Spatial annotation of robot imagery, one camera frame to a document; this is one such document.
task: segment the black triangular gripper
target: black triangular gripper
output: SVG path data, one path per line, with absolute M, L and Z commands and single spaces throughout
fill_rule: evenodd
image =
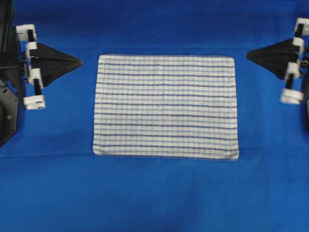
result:
M 283 80 L 289 62 L 296 62 L 298 54 L 293 46 L 293 39 L 288 39 L 274 45 L 253 50 L 247 54 L 247 59 L 273 72 Z
M 69 54 L 62 53 L 42 43 L 38 43 L 38 49 L 30 50 L 32 68 L 40 68 L 44 87 L 49 86 L 54 80 L 79 67 L 80 59 Z

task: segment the dish towel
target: dish towel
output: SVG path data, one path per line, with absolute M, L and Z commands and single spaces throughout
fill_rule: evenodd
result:
M 234 59 L 101 55 L 93 150 L 97 155 L 237 159 Z

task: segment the blue stripe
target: blue stripe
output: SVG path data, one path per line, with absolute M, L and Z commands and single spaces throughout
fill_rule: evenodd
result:
M 113 101 L 144 101 L 144 102 L 151 102 L 151 101 L 156 101 L 156 102 L 212 102 L 212 103 L 235 103 L 235 100 L 221 100 L 221 101 L 212 101 L 212 100 L 196 100 L 196 99 L 123 99 L 123 98 L 100 98 L 100 100 L 113 100 Z
M 100 131 L 102 128 L 94 128 L 95 131 Z M 103 128 L 105 131 L 129 131 L 129 132 L 158 132 L 158 133 L 195 133 L 195 134 L 220 134 L 220 135 L 227 135 L 227 136 L 237 136 L 236 133 L 226 133 L 226 132 L 211 132 L 211 131 L 193 131 L 193 130 L 145 130 L 145 129 L 106 129 Z
M 121 63 L 99 63 L 99 65 L 110 66 L 133 66 L 133 67 L 197 67 L 197 68 L 234 68 L 227 65 L 195 65 L 195 64 L 121 64 Z
M 236 86 L 207 86 L 207 85 L 188 85 L 188 84 L 127 84 L 127 83 L 108 83 L 108 82 L 97 82 L 100 85 L 112 85 L 112 86 L 174 86 L 174 87 L 217 87 L 217 88 L 235 88 Z
M 167 143 L 167 144 L 203 144 L 203 145 L 217 145 L 217 146 L 237 146 L 238 143 L 211 143 L 211 142 L 192 142 L 192 141 L 171 141 L 171 140 L 145 140 L 145 139 L 94 139 L 97 142 L 147 142 L 147 143 Z
M 227 79 L 227 80 L 192 80 L 192 79 L 180 79 L 180 78 L 173 78 L 173 79 L 162 79 L 162 78 L 147 78 L 147 79 L 135 79 L 135 78 L 120 78 L 120 77 L 104 77 L 104 78 L 100 78 L 98 77 L 98 79 L 102 79 L 102 80 L 116 80 L 116 81 L 177 81 L 177 82 L 209 82 L 209 83 L 234 83 L 234 79 Z
M 226 116 L 205 116 L 205 115 L 171 115 L 171 114 L 121 114 L 121 113 L 95 113 L 95 115 L 119 115 L 119 116 L 170 116 L 170 117 L 204 117 L 204 118 L 237 119 L 237 117 L 226 117 Z
M 227 139 L 227 138 L 217 138 L 208 136 L 191 136 L 191 135 L 159 135 L 159 134 L 101 134 L 95 133 L 98 136 L 125 136 L 125 137 L 160 137 L 160 138 L 195 138 L 195 139 L 213 139 L 213 140 L 226 140 L 226 141 L 236 141 L 237 138 Z
M 236 98 L 234 96 L 221 96 L 221 95 L 198 95 L 198 94 L 147 94 L 147 93 L 102 93 L 102 95 L 121 95 L 121 96 L 166 96 L 166 97 L 199 97 L 199 98 Z
M 123 111 L 158 111 L 158 109 L 142 109 L 142 108 L 110 108 L 110 107 L 95 107 L 95 110 L 123 110 Z M 186 112 L 186 113 L 202 113 L 202 114 L 236 114 L 236 112 L 231 111 L 207 111 L 207 110 L 188 110 L 188 109 L 164 109 L 165 111 L 172 111 L 172 112 Z
M 234 66 L 208 66 L 207 68 L 234 68 Z M 111 71 L 137 71 L 137 72 L 197 72 L 197 73 L 233 73 L 234 69 L 232 70 L 193 70 L 193 69 L 113 69 L 113 68 L 98 68 L 99 70 L 111 70 Z
M 101 120 L 102 118 L 99 116 L 99 117 L 95 117 L 96 120 Z M 113 118 L 104 118 L 104 120 L 106 121 L 119 121 L 121 120 L 120 118 L 118 117 L 113 117 Z M 163 118 L 163 119 L 155 119 L 155 118 L 128 118 L 126 117 L 125 120 L 127 121 L 143 121 L 143 122 L 165 122 L 166 121 L 166 118 Z M 169 122 L 193 122 L 193 123 L 205 123 L 205 124 L 228 124 L 228 125 L 237 125 L 236 122 L 214 122 L 214 121 L 201 121 L 201 120 L 175 120 L 175 119 L 169 119 Z
M 108 89 L 108 90 L 120 90 L 120 91 L 123 91 L 123 90 L 128 90 L 128 91 L 156 91 L 156 92 L 165 92 L 165 91 L 174 91 L 174 92 L 196 92 L 196 93 L 235 93 L 235 91 L 232 91 L 232 90 L 194 90 L 194 89 L 179 89 L 179 88 L 176 88 L 176 89 L 164 89 L 164 88 L 154 88 L 154 89 L 149 89 L 149 88 L 114 88 L 114 87 L 107 87 L 107 86 L 97 86 L 97 91 L 99 90 L 105 90 L 105 89 Z
M 219 75 L 192 75 L 192 74 L 132 74 L 132 73 L 111 73 L 111 72 L 98 72 L 101 75 L 114 75 L 114 76 L 190 76 L 190 77 L 220 77 L 220 78 L 235 78 L 234 75 L 231 76 L 219 76 Z
M 144 104 L 144 103 L 109 103 L 109 102 L 96 102 L 99 105 L 134 105 L 134 106 L 185 106 L 185 107 L 205 107 L 205 108 L 223 108 L 235 109 L 237 106 L 225 105 L 193 105 L 193 104 Z
M 210 127 L 210 126 L 195 126 L 195 125 L 162 125 L 162 124 L 139 124 L 139 123 L 94 123 L 100 126 L 131 126 L 131 127 L 185 127 L 185 128 L 207 128 L 218 130 L 237 130 L 237 127 Z
M 170 58 L 225 58 L 225 59 L 232 59 L 229 56 L 223 55 L 182 55 L 182 54 L 174 54 L 174 55 L 167 55 L 167 54 L 120 54 L 120 53 L 105 53 L 101 56 L 115 56 L 115 57 L 170 57 Z
M 194 62 L 194 63 L 210 63 L 210 64 L 215 64 L 215 63 L 225 63 L 225 64 L 230 64 L 227 65 L 228 67 L 234 67 L 235 63 L 233 61 L 229 61 L 227 59 L 225 60 L 213 60 L 213 59 L 205 59 L 208 57 L 200 57 L 200 58 L 204 58 L 204 59 L 195 59 L 195 60 L 188 60 L 188 59 L 132 59 L 132 58 L 99 58 L 99 62 L 100 61 L 119 61 L 119 62 L 126 62 L 126 61 L 132 61 L 132 62 L 140 62 L 140 61 L 147 61 L 147 62 L 177 62 L 177 63 L 184 63 L 184 62 Z
M 196 146 L 159 146 L 159 145 L 100 145 L 93 144 L 98 147 L 155 147 L 155 148 L 180 148 L 180 149 L 197 149 L 197 150 L 214 150 L 214 151 L 238 151 L 238 149 L 222 149 L 213 147 L 196 147 Z

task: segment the white plastic part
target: white plastic part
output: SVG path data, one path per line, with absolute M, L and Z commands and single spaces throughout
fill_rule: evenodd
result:
M 36 95 L 24 98 L 24 105 L 27 110 L 38 110 L 46 107 L 44 96 Z
M 35 32 L 35 27 L 33 24 L 24 24 L 21 26 L 16 26 L 16 33 L 20 41 L 29 41 L 28 30 L 33 30 L 33 37 L 37 40 L 37 34 Z
M 33 49 L 38 49 L 38 45 L 37 45 L 37 42 L 30 42 L 30 43 L 27 43 L 26 44 L 26 56 L 27 56 L 27 59 L 28 61 L 30 62 L 30 50 L 33 50 Z
M 31 66 L 29 66 L 29 76 L 27 78 L 28 83 L 34 85 L 34 79 L 38 79 L 40 83 L 41 89 L 44 87 L 43 86 L 43 81 L 41 77 L 41 69 L 32 69 Z
M 299 52 L 298 54 L 303 54 L 305 51 L 305 41 L 302 38 L 294 37 L 293 39 L 293 45 L 299 46 Z
M 289 78 L 290 74 L 294 75 L 294 79 L 297 79 L 300 77 L 300 71 L 299 71 L 299 62 L 294 63 L 294 62 L 289 62 L 288 63 L 288 68 L 285 73 L 284 80 L 287 80 Z
M 299 105 L 304 98 L 304 94 L 299 91 L 285 88 L 281 94 L 281 102 Z
M 309 18 L 298 18 L 296 21 L 294 32 L 297 31 L 297 27 L 299 24 L 304 24 L 302 35 L 309 35 Z

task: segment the table surface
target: table surface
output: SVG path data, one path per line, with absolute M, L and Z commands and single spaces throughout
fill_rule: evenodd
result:
M 20 111 L 0 149 L 0 230 L 309 231 L 304 106 L 248 61 L 293 37 L 307 1 L 16 0 L 15 24 L 83 67 L 44 89 L 47 108 Z M 238 161 L 97 157 L 92 152 L 100 54 L 203 54 L 236 62 Z

